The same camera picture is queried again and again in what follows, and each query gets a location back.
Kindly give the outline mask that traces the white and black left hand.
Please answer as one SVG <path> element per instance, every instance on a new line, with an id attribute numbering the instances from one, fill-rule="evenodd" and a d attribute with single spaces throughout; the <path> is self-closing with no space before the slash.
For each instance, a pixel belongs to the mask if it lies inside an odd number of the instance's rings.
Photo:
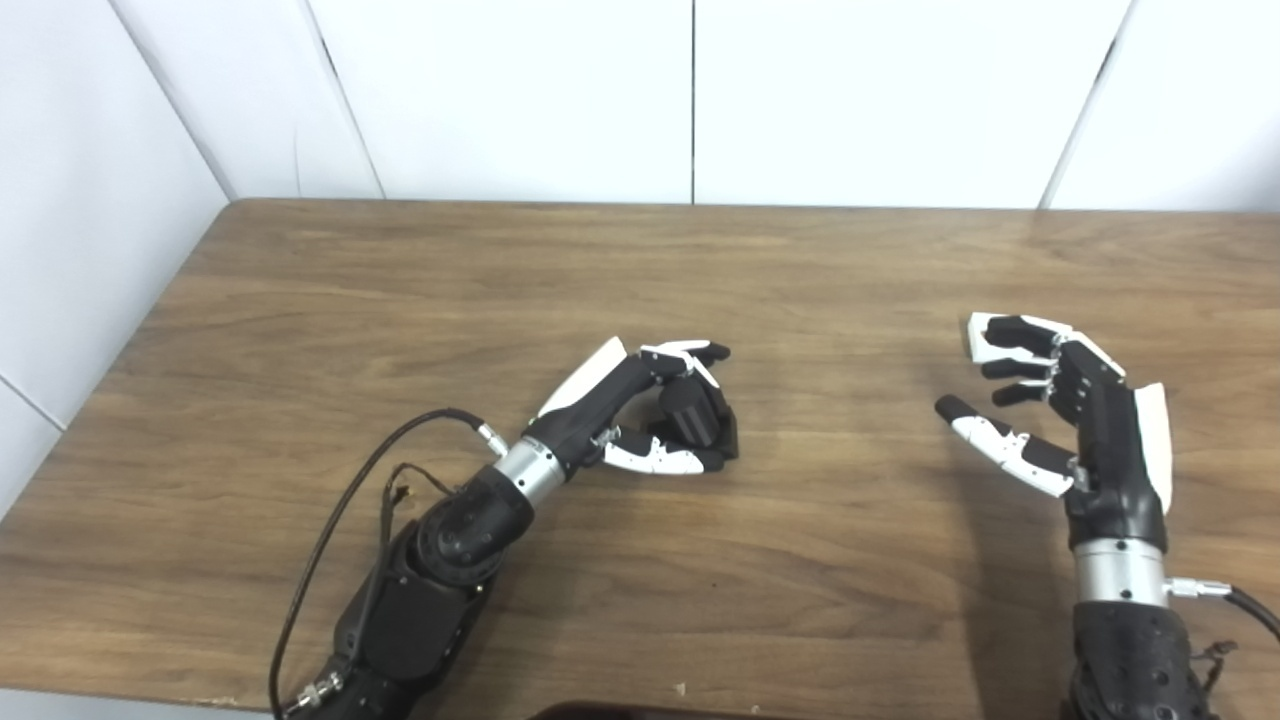
<path id="1" fill-rule="evenodd" d="M 608 340 L 584 361 L 530 421 L 524 436 L 544 447 L 566 479 L 596 464 L 646 475 L 721 471 L 740 455 L 735 413 L 710 366 L 728 347 L 709 340 L 644 345 Z M 657 389 L 659 418 L 622 427 L 620 413 Z"/>

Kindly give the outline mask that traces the white and black right hand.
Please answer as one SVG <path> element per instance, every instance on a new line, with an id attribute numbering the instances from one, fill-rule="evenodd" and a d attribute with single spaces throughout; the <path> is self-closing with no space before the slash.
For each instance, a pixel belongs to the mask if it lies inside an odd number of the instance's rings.
<path id="1" fill-rule="evenodd" d="M 1001 471 L 1060 498 L 1071 547 L 1140 542 L 1166 553 L 1172 433 L 1164 386 L 1130 386 L 1085 333 L 1039 316 L 973 313 L 966 350 L 984 378 L 1001 382 L 995 406 L 1043 404 L 1076 443 L 1064 448 L 946 395 L 934 409 L 951 430 Z"/>

